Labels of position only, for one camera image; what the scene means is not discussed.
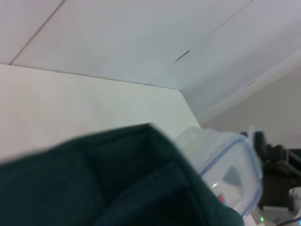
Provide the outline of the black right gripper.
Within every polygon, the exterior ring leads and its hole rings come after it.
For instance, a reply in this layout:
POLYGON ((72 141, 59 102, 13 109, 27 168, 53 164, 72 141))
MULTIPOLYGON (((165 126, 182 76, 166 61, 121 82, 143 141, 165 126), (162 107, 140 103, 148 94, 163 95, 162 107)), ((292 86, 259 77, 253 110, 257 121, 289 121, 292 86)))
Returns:
POLYGON ((289 191, 301 186, 301 151, 285 150, 283 145, 267 143, 264 132, 254 133, 254 148, 263 163, 263 194, 259 209, 281 207, 296 210, 289 191))

